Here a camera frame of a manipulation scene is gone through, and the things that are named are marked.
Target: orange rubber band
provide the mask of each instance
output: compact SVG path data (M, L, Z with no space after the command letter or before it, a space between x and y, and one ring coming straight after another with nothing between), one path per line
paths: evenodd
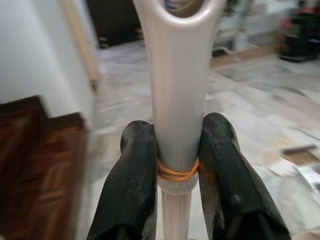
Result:
M162 164L161 161L157 161L158 164L158 175L160 178L172 181L172 182L184 182L190 179L198 171L199 159L196 159L196 162L193 168L189 172L178 172L173 171Z

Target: marble floor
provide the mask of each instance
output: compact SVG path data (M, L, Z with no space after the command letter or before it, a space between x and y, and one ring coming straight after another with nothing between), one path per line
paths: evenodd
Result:
M132 42L100 52L94 129L90 134L77 239L84 240L103 184L120 156L120 137L134 120L152 122L146 49ZM320 227L320 204L299 176L268 170L279 149L320 147L320 60L302 64L275 55L211 69L204 112L219 112L233 124L243 155L266 184L292 235ZM313 152L320 157L320 150ZM161 194L158 194L161 206ZM157 240L163 239L161 207ZM199 186L193 190L189 237L207 240Z

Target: white wall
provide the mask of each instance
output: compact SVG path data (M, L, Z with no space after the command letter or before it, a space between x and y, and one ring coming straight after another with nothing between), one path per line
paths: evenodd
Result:
M42 95L51 117L82 112L94 97L57 0L0 1L0 101Z

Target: wooden plank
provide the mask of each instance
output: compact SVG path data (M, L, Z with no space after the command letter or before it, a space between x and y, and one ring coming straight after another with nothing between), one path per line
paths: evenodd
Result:
M223 56L219 56L217 58L212 59L210 66L211 68L212 67L216 68L216 67L220 67L228 64L234 64L234 63L238 63L238 62L249 60L249 59L260 58L266 55L274 54L278 51L278 49L279 49L279 46L276 44L271 46L253 48L246 51L235 52L229 55L223 55Z

